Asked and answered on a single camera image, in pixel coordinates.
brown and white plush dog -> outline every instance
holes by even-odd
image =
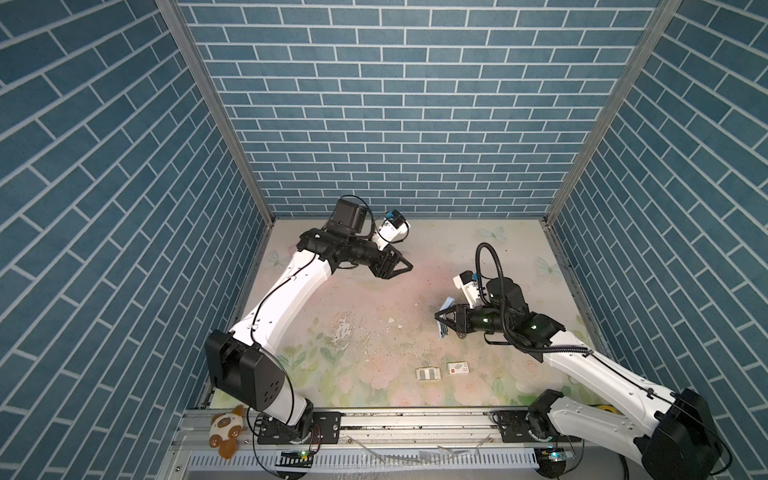
[[[243,431],[243,406],[230,413],[220,413],[210,420],[208,445],[219,449],[221,458],[230,459],[237,451],[237,436]]]

brick wallpaper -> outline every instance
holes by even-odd
[[[0,2],[0,478],[152,478],[262,230],[152,0]]]
[[[768,478],[768,2],[685,0],[556,222],[616,358]]]
[[[277,215],[540,217],[656,3],[182,6]]]

floral tabletop surface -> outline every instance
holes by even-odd
[[[246,312],[265,295],[296,251],[299,235],[322,220],[278,220],[267,244]],[[337,270],[307,301],[283,338],[278,359],[293,386],[315,406],[517,406],[545,389],[579,402],[600,399],[562,372],[509,346],[486,345],[481,333],[440,338],[435,312],[446,297],[465,303],[452,278],[474,270],[475,248],[489,242],[505,276],[522,289],[531,310],[545,313],[592,345],[576,305],[536,220],[413,220],[398,244],[413,271],[376,279],[367,267]],[[483,273],[495,276],[482,254]],[[469,373],[450,375],[449,362]],[[419,380],[416,369],[440,368],[441,379]],[[216,392],[211,408],[237,401]]]

metal corner post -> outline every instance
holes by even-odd
[[[243,149],[243,145],[237,138],[232,122],[230,122],[227,110],[224,109],[224,105],[221,102],[221,98],[217,93],[213,80],[211,80],[208,70],[205,67],[200,51],[197,49],[197,44],[192,37],[192,31],[187,25],[187,21],[184,19],[184,14],[181,12],[177,0],[156,0],[157,8],[160,9],[160,14],[163,15],[163,20],[168,25],[168,30],[176,41],[176,46],[181,52],[181,56],[184,57],[184,61],[187,63],[187,67],[190,69],[192,78],[200,90],[200,94],[203,95],[208,110],[210,110],[211,116],[216,122],[216,126],[219,128],[221,137],[224,139],[224,143],[227,144],[232,158],[237,165],[237,170],[243,176],[248,191],[250,192],[253,201],[256,202],[256,206],[264,217],[264,221],[268,227],[271,227],[274,223],[274,215],[270,210],[269,204],[266,202],[266,198],[261,193],[256,177],[253,175],[253,169],[248,163],[248,159]]]
[[[611,94],[608,95],[608,100],[605,102],[605,106],[600,110],[598,117],[594,121],[592,130],[587,134],[587,138],[584,140],[581,150],[579,150],[576,155],[574,163],[571,165],[571,169],[565,175],[560,190],[558,190],[552,204],[547,209],[545,219],[548,225],[554,224],[555,219],[565,206],[565,202],[576,187],[576,183],[581,177],[581,174],[584,173],[584,170],[589,165],[592,155],[594,155],[598,145],[603,141],[603,137],[611,126],[611,123],[613,123],[616,114],[619,112],[619,108],[621,108],[621,105],[624,103],[624,99],[632,89],[632,85],[634,85],[637,77],[640,76],[640,73],[645,66],[645,62],[650,58],[650,54],[654,52],[656,44],[659,42],[661,35],[672,21],[681,2],[682,0],[659,0],[658,6],[648,20],[648,25],[643,32],[643,36],[637,43],[637,47],[632,51],[629,59],[627,59],[627,64],[624,66],[624,70],[616,80],[616,85],[614,85]]]

robotic arm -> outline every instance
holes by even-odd
[[[371,231],[360,236],[366,214]],[[410,271],[413,265],[393,246],[408,236],[409,228],[397,210],[376,227],[367,205],[340,198],[323,228],[301,234],[298,251],[256,308],[229,332],[214,330],[208,336],[205,348],[214,386],[280,422],[289,438],[304,439],[313,405],[293,391],[290,380],[286,386],[286,374],[275,359],[277,346],[304,303],[342,262],[366,265],[383,279]]]
[[[498,273],[486,286],[479,265],[483,248],[491,252]],[[531,312],[520,286],[504,277],[489,244],[478,246],[475,265],[476,273],[465,271],[454,278],[467,303],[437,312],[438,322],[459,338],[482,331],[488,344],[514,346],[567,373],[624,413],[605,412],[546,390],[528,408],[532,436],[542,441],[559,435],[587,439],[643,465],[655,480],[703,480],[710,475],[723,447],[728,448],[715,433],[701,396],[657,385],[594,352],[549,316]],[[493,340],[498,334],[503,341]]]

